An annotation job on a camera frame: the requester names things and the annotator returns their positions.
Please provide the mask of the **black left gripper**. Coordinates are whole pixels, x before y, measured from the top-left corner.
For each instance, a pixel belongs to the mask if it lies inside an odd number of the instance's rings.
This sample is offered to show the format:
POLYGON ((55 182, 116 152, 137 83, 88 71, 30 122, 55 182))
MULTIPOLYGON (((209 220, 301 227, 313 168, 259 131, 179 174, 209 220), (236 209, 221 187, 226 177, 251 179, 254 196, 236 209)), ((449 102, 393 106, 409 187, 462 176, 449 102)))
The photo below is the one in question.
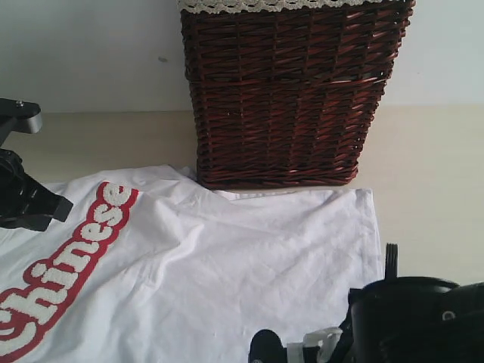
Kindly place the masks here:
MULTIPOLYGON (((1 99, 1 144, 12 132, 35 134, 42 128, 38 104, 1 99)), ((22 159, 1 150, 1 227, 46 231, 54 220, 65 222, 73 203, 26 174, 22 159)))

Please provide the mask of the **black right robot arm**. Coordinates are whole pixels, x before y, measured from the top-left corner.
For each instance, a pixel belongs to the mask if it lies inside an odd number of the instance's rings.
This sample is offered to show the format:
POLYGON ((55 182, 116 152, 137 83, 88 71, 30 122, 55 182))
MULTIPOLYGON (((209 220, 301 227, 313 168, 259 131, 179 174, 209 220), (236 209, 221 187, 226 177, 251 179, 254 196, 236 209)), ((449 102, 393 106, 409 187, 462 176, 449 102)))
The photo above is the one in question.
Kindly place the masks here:
POLYGON ((249 362, 481 362, 483 285, 399 277, 386 245, 384 278, 348 293, 343 322, 282 344, 272 330, 251 342, 249 362))

